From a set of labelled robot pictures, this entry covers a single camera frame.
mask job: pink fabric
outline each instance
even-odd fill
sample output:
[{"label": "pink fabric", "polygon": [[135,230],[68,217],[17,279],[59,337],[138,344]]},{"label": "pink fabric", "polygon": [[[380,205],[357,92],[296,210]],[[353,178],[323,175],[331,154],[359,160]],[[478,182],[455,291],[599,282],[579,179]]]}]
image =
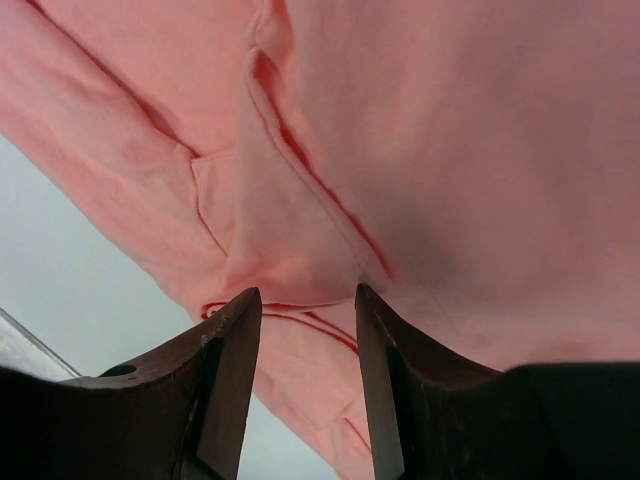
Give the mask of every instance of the pink fabric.
[{"label": "pink fabric", "polygon": [[495,368],[640,357],[634,0],[0,0],[0,129],[371,479],[367,282]]}]

